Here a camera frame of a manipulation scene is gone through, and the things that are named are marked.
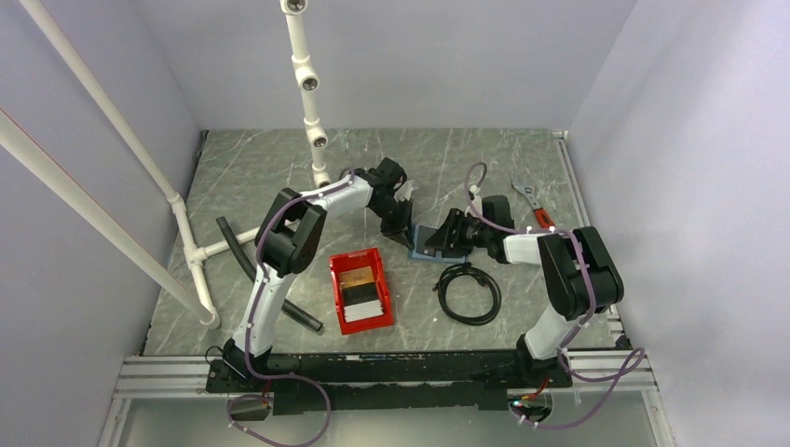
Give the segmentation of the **blue card holder wallet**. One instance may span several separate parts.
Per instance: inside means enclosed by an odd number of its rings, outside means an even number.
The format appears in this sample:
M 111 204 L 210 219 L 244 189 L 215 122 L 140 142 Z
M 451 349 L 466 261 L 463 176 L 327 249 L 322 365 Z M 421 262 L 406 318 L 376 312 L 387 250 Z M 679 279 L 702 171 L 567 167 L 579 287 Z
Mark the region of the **blue card holder wallet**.
M 437 232 L 434 227 L 423 224 L 413 226 L 414 247 L 408 252 L 408 258 L 414 261 L 425 261 L 439 264 L 462 264 L 469 260 L 469 256 L 449 257 L 441 251 L 428 248 L 427 240 Z

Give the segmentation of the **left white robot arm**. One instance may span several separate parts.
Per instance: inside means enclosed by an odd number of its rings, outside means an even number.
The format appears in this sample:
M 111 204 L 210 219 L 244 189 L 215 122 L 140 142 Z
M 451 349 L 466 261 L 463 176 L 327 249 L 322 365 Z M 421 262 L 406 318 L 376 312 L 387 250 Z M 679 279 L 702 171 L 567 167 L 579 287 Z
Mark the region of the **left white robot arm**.
M 354 210 L 371 210 L 383 236 L 414 246 L 414 201 L 399 192 L 404 168 L 386 157 L 377 167 L 352 169 L 314 191 L 279 192 L 255 237 L 255 278 L 244 317 L 222 348 L 231 379 L 246 391 L 260 388 L 275 341 L 276 322 L 290 287 L 315 258 L 325 224 Z

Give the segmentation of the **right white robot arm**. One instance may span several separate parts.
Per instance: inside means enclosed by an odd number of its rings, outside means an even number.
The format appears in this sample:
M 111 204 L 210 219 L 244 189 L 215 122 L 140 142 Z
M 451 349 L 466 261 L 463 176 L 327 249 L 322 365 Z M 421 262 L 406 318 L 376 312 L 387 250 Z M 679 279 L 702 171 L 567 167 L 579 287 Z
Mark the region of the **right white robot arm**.
M 480 210 L 450 210 L 425 246 L 452 257 L 480 248 L 501 264 L 542 268 L 549 303 L 520 337 L 518 348 L 526 353 L 512 364 L 515 378 L 524 386 L 545 379 L 548 360 L 569 345 L 571 335 L 624 296 L 620 273 L 595 227 L 518 229 L 505 196 L 483 198 Z

